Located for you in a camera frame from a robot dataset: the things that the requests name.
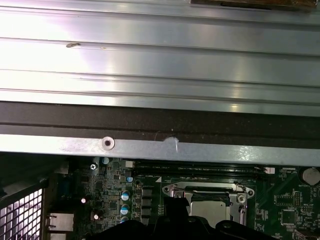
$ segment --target perforated metal panel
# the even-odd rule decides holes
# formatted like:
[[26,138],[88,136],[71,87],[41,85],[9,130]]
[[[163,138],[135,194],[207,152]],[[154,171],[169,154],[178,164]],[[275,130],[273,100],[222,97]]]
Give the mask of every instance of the perforated metal panel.
[[2,208],[0,212],[0,240],[40,239],[42,209],[42,189]]

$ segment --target motherboard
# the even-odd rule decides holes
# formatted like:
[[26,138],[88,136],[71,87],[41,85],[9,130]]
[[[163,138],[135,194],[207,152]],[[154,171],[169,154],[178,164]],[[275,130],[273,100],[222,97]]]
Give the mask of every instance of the motherboard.
[[[72,190],[65,191],[71,182]],[[320,172],[312,167],[192,163],[95,157],[60,177],[72,199],[71,240],[127,220],[155,224],[164,198],[187,198],[188,213],[211,227],[232,220],[282,240],[319,239]]]

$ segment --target screw hole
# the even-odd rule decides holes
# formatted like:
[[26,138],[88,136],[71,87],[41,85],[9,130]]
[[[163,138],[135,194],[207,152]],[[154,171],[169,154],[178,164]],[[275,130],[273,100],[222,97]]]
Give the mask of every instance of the screw hole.
[[111,142],[109,140],[105,141],[104,144],[109,147],[111,145]]

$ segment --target black plastic part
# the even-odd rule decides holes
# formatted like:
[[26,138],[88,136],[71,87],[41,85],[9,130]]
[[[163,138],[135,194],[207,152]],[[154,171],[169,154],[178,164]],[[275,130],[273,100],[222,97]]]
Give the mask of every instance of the black plastic part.
[[320,148],[320,118],[0,102],[0,134]]

